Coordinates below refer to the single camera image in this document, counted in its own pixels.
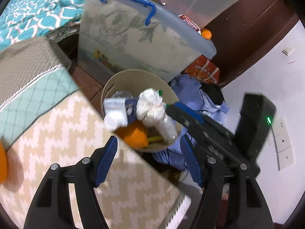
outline orange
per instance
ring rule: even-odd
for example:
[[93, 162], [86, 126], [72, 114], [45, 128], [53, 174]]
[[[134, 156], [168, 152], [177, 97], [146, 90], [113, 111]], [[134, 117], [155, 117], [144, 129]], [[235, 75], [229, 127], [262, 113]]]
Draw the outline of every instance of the orange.
[[126, 144], [134, 149], [148, 146], [147, 128], [140, 121], [134, 121], [127, 127], [120, 127], [115, 132]]
[[208, 29], [204, 28], [201, 30], [201, 36], [206, 40], [210, 40], [212, 37], [212, 33]]
[[2, 143], [0, 143], [0, 183], [3, 183], [7, 179], [7, 162], [5, 150]]

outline orange bag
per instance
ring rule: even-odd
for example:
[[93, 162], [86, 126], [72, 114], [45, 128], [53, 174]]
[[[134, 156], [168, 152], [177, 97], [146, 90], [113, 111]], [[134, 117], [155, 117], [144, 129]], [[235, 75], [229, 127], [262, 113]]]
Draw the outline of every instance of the orange bag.
[[201, 55], [191, 63], [182, 74], [189, 74], [196, 77], [199, 82], [218, 84], [220, 70], [205, 56]]

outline blue cloth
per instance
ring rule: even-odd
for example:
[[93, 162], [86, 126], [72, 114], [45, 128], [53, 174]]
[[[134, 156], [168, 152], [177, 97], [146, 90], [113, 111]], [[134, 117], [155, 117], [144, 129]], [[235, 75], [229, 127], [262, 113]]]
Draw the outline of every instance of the blue cloth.
[[14, 42], [80, 23], [85, 0], [11, 0], [0, 16], [0, 51]]
[[[225, 114], [229, 111], [225, 102], [222, 105], [215, 105], [211, 99], [200, 89], [201, 84], [190, 78], [189, 75], [181, 75], [176, 78], [176, 85], [173, 87], [180, 102], [190, 107], [193, 110], [198, 110], [200, 113], [210, 116], [218, 123], [223, 124]], [[166, 150], [152, 153], [152, 156], [159, 163], [169, 164], [179, 170], [185, 170], [187, 168], [184, 156], [180, 149], [180, 138], [187, 133], [185, 127], [182, 128], [178, 139], [169, 146]], [[192, 142], [196, 141], [187, 134]]]

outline white wall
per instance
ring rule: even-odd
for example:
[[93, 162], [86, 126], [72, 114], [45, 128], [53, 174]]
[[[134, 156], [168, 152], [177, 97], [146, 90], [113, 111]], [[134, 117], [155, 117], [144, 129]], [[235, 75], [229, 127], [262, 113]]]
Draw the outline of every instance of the white wall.
[[[294, 52], [284, 55], [281, 51], [285, 47]], [[295, 164], [278, 171], [275, 146], [269, 135], [258, 157], [261, 173], [257, 177], [273, 221], [284, 223], [305, 191], [305, 29], [301, 22], [222, 92], [231, 109], [225, 126], [233, 132], [245, 92], [263, 93], [276, 105], [276, 118], [284, 118]]]

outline red packaging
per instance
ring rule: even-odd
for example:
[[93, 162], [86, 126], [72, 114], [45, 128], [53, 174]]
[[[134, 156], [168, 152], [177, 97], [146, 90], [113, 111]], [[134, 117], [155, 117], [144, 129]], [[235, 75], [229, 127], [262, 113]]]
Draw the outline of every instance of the red packaging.
[[182, 74], [189, 74], [197, 78], [199, 82], [218, 84], [220, 70], [205, 56], [201, 55], [186, 67]]
[[195, 29], [199, 34], [201, 34], [200, 28], [187, 15], [178, 15], [178, 16], [187, 24], [189, 24], [193, 29]]

